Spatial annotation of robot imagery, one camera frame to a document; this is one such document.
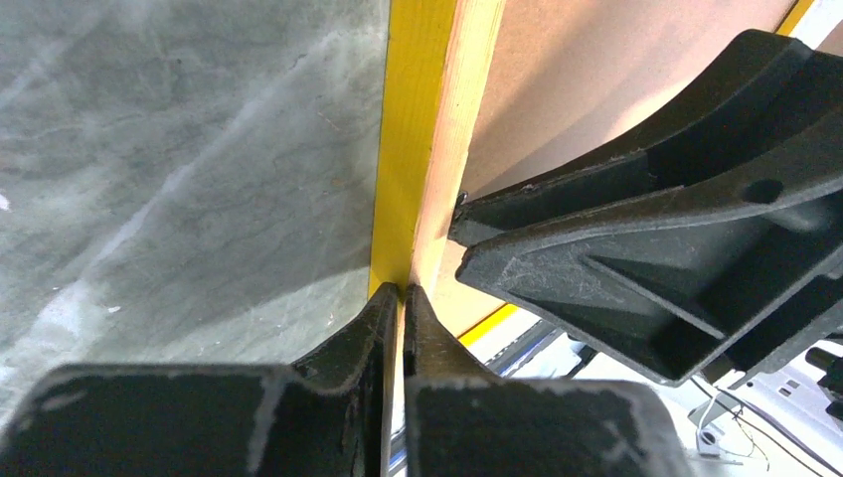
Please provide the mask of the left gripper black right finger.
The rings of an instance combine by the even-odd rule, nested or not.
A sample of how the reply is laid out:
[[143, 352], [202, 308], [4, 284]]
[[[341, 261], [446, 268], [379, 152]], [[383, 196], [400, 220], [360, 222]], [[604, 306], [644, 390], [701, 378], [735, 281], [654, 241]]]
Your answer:
[[406, 295], [407, 472], [411, 476], [689, 476], [671, 415], [634, 382], [505, 379]]

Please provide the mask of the brown cardboard backing board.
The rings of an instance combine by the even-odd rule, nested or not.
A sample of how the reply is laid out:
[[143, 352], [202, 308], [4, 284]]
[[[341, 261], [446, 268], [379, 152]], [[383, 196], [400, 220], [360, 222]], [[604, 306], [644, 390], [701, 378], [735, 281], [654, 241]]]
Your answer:
[[738, 33], [788, 34], [797, 1], [510, 1], [460, 190], [479, 198], [629, 130]]

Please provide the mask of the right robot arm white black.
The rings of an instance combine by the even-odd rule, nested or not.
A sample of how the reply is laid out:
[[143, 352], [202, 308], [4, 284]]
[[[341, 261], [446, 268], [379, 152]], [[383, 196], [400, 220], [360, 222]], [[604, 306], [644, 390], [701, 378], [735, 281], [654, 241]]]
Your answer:
[[456, 279], [517, 309], [507, 375], [631, 381], [696, 474], [837, 475], [842, 59], [738, 34], [674, 98], [561, 167], [478, 198]]

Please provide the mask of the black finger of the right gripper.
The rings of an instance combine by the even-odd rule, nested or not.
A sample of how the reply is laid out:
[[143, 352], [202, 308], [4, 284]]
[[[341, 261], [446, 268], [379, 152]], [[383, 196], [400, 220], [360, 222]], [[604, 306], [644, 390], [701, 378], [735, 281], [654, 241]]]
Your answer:
[[457, 279], [676, 386], [842, 322], [842, 115], [702, 183], [473, 246]]
[[615, 139], [456, 208], [449, 239], [504, 233], [656, 191], [761, 156], [842, 103], [842, 59], [759, 30], [738, 34], [684, 89]]

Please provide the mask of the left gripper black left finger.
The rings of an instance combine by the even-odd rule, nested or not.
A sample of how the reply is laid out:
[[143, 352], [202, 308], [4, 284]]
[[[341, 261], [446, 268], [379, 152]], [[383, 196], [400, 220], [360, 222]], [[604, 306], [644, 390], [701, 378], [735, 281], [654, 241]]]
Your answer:
[[399, 289], [290, 364], [77, 364], [26, 395], [5, 476], [382, 476]]

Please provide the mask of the yellow wooden picture frame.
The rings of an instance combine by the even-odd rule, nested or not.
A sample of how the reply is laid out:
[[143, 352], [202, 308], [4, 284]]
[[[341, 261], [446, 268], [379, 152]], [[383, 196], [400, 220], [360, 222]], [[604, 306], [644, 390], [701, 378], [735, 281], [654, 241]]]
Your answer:
[[503, 5], [390, 5], [370, 285], [424, 291], [455, 210]]

